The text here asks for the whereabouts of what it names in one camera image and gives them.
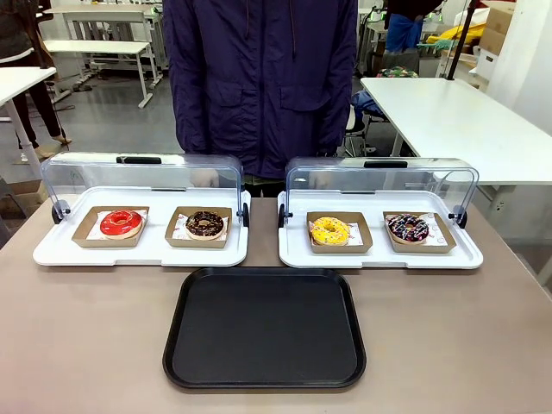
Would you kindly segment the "person's right hand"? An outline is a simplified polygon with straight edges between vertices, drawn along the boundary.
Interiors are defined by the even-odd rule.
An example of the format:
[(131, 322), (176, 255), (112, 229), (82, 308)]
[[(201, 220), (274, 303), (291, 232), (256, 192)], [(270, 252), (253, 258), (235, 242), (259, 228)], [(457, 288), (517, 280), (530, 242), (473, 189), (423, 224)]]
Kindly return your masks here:
[(197, 169), (191, 173), (191, 183), (197, 188), (218, 188), (219, 174), (211, 168)]

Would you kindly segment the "yellow glazed donut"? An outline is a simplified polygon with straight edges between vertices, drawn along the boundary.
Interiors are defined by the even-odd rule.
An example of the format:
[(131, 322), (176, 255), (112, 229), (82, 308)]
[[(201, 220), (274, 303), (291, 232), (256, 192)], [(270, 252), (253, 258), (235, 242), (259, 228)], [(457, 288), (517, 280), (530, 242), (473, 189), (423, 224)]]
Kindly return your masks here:
[(323, 216), (311, 223), (313, 241), (323, 246), (345, 246), (350, 237), (347, 223), (331, 216)]

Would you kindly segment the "white printed paper liner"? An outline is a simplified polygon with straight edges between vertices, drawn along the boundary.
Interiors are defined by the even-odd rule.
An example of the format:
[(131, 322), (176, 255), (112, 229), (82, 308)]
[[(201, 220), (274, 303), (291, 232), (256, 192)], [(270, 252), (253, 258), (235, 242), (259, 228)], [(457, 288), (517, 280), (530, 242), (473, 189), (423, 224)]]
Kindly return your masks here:
[[(432, 213), (432, 212), (421, 213), (421, 214), (414, 214), (414, 213), (410, 213), (410, 212), (405, 212), (405, 213), (412, 214), (414, 216), (419, 216), (420, 218), (425, 220), (428, 223), (429, 227), (430, 227), (430, 234), (423, 243), (421, 243), (421, 244), (405, 244), (405, 245), (428, 245), (428, 246), (445, 246), (445, 245), (447, 245), (447, 242), (445, 240), (444, 231), (442, 230), (439, 222), (437, 221), (438, 215), (436, 213)], [(386, 214), (385, 215), (385, 221), (386, 221), (386, 216), (398, 215), (398, 214), (404, 214), (404, 213)]]
[(224, 241), (226, 239), (226, 234), (228, 230), (228, 220), (227, 216), (223, 217), (223, 229), (216, 235), (213, 236), (198, 236), (191, 233), (186, 227), (185, 223), (188, 219), (188, 216), (184, 214), (178, 214), (178, 219), (175, 223), (175, 229), (172, 233), (173, 239), (178, 240), (196, 240), (196, 241)]
[[(141, 214), (141, 216), (143, 218), (142, 227), (141, 227), (141, 230), (142, 230), (142, 228), (145, 225), (146, 219), (147, 219), (147, 210), (133, 210), (133, 211), (136, 211), (139, 214)], [(101, 211), (97, 214), (97, 220), (94, 223), (94, 225), (92, 226), (88, 236), (86, 236), (87, 240), (110, 240), (107, 237), (105, 237), (100, 231), (101, 221), (110, 212), (112, 212), (112, 211)]]
[[(345, 246), (358, 246), (362, 244), (359, 229), (356, 223), (348, 224), (350, 227), (350, 237), (348, 243)], [(326, 246), (326, 247), (345, 247), (345, 246)]]

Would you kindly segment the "brown cardboard food tray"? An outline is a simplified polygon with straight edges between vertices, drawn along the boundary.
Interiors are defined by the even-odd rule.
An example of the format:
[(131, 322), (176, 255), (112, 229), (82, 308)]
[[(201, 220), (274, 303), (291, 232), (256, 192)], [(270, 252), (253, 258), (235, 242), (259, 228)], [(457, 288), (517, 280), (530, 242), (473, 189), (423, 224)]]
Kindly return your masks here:
[[(309, 222), (320, 217), (331, 216), (345, 223), (356, 223), (361, 236), (362, 244), (358, 246), (326, 247), (314, 244), (311, 239)], [(373, 245), (373, 239), (367, 221), (361, 212), (355, 211), (310, 211), (307, 213), (306, 226), (310, 240), (310, 247), (314, 254), (365, 254)]]
[(445, 234), (445, 240), (447, 242), (447, 245), (445, 246), (428, 246), (428, 245), (404, 245), (395, 242), (392, 238), (390, 233), (388, 232), (386, 228), (386, 222), (385, 222), (385, 215), (386, 214), (397, 214), (397, 213), (405, 213), (410, 212), (414, 214), (421, 214), (421, 213), (428, 213), (428, 212), (412, 212), (412, 211), (384, 211), (382, 213), (383, 219), (384, 219), (384, 227), (385, 230), (390, 238), (392, 248), (396, 253), (401, 254), (447, 254), (449, 253), (455, 246), (456, 242), (454, 237), (452, 236), (452, 233), (450, 232), (448, 226), (446, 223), (441, 219), (441, 217), (438, 215), (437, 221), (439, 222), (442, 230)]
[[(196, 241), (196, 240), (178, 240), (173, 239), (173, 231), (175, 229), (175, 223), (178, 219), (178, 214), (184, 214), (190, 216), (196, 211), (208, 210), (217, 213), (221, 217), (227, 216), (228, 230), (226, 239), (224, 241)], [(232, 226), (232, 209), (228, 207), (204, 207), (204, 206), (179, 206), (173, 212), (172, 218), (166, 228), (165, 239), (168, 244), (173, 248), (208, 248), (208, 249), (221, 249), (225, 247), (227, 240), (229, 239), (229, 233)]]
[(134, 237), (127, 240), (87, 240), (92, 226), (97, 220), (97, 214), (101, 211), (113, 211), (113, 210), (147, 210), (147, 216), (149, 208), (146, 206), (96, 206), (92, 207), (90, 211), (85, 215), (85, 218), (81, 221), (80, 225), (75, 230), (72, 240), (82, 248), (135, 248), (140, 240), (141, 233), (146, 228), (147, 219), (141, 232)]

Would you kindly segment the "red glazed donut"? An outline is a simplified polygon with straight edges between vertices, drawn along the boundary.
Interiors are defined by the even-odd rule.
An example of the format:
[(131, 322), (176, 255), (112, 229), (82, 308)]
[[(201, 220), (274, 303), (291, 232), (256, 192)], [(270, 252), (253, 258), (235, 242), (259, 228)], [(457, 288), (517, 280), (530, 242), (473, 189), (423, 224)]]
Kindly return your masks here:
[(114, 210), (100, 223), (101, 233), (111, 240), (124, 240), (136, 235), (142, 227), (141, 214), (133, 210)]

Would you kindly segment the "chocolate donut with colourful sprinkles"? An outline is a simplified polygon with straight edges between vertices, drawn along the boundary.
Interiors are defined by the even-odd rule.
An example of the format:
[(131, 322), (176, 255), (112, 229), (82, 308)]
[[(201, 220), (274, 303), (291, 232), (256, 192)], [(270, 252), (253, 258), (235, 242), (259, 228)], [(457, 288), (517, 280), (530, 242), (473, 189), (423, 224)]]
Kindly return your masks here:
[(428, 223), (412, 214), (386, 216), (386, 225), (392, 238), (402, 244), (421, 244), (430, 234)]

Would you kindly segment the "blue cloth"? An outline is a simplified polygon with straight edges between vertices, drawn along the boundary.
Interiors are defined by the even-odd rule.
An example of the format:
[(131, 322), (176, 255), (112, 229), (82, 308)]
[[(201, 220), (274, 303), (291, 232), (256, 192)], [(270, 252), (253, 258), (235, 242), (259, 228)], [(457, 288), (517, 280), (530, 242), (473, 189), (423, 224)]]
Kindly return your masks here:
[(378, 117), (384, 116), (383, 111), (367, 91), (357, 91), (351, 97), (351, 105), (357, 117), (362, 117), (364, 114)]

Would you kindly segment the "white workbench with shelf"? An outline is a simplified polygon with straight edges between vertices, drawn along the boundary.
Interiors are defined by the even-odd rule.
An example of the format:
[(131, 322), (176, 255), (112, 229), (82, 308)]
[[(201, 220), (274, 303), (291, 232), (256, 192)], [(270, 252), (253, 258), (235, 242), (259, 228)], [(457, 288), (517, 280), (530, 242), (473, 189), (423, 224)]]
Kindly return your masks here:
[[(81, 3), (54, 7), (46, 13), (62, 18), (67, 32), (67, 37), (62, 40), (148, 42), (158, 76), (162, 79), (167, 58), (162, 13), (157, 7), (148, 4)], [(81, 58), (84, 66), (92, 71), (137, 68), (135, 58), (130, 55), (71, 54)], [(141, 63), (146, 71), (152, 73), (149, 54), (141, 56)]]

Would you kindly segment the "white table with white leg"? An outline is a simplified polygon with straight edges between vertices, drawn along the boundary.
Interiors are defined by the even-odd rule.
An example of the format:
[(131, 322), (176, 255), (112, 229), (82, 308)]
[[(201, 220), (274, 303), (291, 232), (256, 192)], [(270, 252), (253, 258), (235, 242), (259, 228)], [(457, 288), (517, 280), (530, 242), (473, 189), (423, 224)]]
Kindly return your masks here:
[(23, 152), (28, 158), (36, 179), (41, 179), (41, 163), (29, 141), (22, 125), (15, 104), (14, 97), (25, 92), (30, 87), (53, 76), (56, 73), (54, 67), (46, 69), (37, 66), (14, 66), (0, 68), (0, 106), (3, 106), (9, 115), (12, 126), (19, 137)]

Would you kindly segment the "colourful patterned bag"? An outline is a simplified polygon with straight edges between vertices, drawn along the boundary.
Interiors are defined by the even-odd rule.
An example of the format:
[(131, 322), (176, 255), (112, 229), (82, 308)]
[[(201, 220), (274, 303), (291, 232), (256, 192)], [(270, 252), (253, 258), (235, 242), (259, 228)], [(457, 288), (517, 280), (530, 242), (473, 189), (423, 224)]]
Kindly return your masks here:
[(418, 74), (410, 69), (402, 66), (395, 66), (392, 68), (381, 69), (377, 75), (377, 78), (417, 78)]

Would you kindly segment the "background person in dark clothes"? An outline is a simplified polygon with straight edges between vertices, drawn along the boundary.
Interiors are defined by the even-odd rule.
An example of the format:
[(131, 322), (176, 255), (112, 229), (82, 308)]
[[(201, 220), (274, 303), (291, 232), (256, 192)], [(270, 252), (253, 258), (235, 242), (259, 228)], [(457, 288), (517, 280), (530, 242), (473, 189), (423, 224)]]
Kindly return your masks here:
[[(0, 0), (0, 67), (48, 68), (53, 66), (36, 28), (37, 12), (38, 0)], [(15, 96), (14, 105), (37, 157), (50, 158), (53, 154), (42, 149), (36, 140), (29, 119), (27, 97), (33, 99), (34, 106), (53, 140), (67, 146), (72, 143), (72, 139), (66, 136), (60, 126), (43, 81)]]

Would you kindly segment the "background person in blue apron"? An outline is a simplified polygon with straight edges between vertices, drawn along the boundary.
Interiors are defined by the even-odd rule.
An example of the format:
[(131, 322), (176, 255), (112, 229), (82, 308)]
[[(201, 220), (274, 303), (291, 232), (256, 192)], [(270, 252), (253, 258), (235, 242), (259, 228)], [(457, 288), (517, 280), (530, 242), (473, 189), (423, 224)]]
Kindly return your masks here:
[(424, 0), (386, 0), (384, 68), (402, 66), (419, 73), (417, 44), (427, 14), (424, 6)]

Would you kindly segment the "large white table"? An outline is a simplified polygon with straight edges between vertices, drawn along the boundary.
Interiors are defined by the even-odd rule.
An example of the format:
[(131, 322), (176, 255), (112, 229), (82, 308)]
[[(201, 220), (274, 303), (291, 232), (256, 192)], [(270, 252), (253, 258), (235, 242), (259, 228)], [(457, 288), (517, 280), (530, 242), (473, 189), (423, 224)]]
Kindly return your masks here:
[(421, 158), (455, 158), (482, 185), (552, 185), (552, 136), (462, 80), (363, 78)]

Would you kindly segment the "white storage box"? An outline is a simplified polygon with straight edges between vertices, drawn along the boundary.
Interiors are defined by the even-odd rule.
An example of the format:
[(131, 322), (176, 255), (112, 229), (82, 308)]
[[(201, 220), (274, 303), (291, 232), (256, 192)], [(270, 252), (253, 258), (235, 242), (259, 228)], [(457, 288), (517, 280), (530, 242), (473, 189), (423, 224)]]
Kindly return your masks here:
[(483, 48), (480, 49), (480, 55), (477, 59), (476, 73), (481, 78), (490, 81), (493, 72), (497, 66), (499, 57), (497, 54), (489, 52)]

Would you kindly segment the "brown cardboard box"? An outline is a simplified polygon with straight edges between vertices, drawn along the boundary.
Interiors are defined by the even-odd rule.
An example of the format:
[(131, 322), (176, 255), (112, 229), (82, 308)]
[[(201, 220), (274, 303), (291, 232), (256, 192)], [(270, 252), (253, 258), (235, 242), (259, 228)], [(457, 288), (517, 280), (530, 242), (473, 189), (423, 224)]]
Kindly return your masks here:
[(489, 14), (479, 46), (488, 53), (500, 55), (516, 4), (499, 0), (484, 0), (483, 4), (489, 9)]

